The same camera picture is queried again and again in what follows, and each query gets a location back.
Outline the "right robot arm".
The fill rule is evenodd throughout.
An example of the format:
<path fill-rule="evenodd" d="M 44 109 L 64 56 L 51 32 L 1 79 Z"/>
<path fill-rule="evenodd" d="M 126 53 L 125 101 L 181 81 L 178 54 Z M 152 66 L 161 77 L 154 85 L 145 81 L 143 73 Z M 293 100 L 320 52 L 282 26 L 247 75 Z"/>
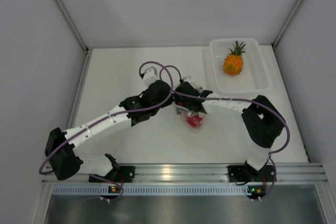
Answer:
<path fill-rule="evenodd" d="M 223 98 L 209 90 L 199 92 L 184 81 L 175 88 L 174 101 L 191 112 L 220 114 L 241 120 L 253 142 L 246 160 L 245 174 L 250 180 L 263 176 L 270 149 L 286 122 L 265 96 L 258 95 L 252 100 Z"/>

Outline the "fake pineapple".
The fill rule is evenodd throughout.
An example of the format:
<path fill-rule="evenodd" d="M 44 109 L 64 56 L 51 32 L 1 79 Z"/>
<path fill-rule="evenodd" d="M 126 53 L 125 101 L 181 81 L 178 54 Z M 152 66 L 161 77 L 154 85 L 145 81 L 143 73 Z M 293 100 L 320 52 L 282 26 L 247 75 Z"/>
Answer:
<path fill-rule="evenodd" d="M 243 54 L 246 53 L 245 50 L 246 43 L 239 43 L 237 40 L 233 45 L 233 48 L 230 48 L 230 53 L 226 56 L 223 62 L 223 71 L 229 76 L 239 75 L 244 68 L 244 59 Z"/>

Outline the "clear zip top bag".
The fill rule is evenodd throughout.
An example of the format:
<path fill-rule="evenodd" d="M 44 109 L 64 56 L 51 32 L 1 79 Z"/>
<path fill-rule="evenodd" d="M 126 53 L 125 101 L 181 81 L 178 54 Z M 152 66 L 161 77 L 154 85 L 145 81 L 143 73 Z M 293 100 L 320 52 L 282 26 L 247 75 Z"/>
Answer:
<path fill-rule="evenodd" d="M 176 116 L 183 122 L 189 131 L 199 133 L 202 129 L 205 113 L 194 112 L 180 105 L 174 105 Z"/>

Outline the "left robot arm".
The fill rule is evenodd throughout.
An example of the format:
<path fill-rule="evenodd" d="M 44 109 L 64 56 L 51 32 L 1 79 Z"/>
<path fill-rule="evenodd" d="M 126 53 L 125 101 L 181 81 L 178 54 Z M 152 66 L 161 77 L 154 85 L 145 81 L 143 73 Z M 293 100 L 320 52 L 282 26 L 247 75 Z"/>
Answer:
<path fill-rule="evenodd" d="M 147 121 L 172 102 L 172 88 L 156 80 L 140 95 L 126 98 L 111 111 L 86 124 L 65 131 L 58 127 L 53 129 L 45 148 L 52 172 L 58 180 L 76 174 L 93 174 L 108 182 L 116 180 L 120 166 L 112 155 L 87 154 L 84 149 L 117 131 Z"/>

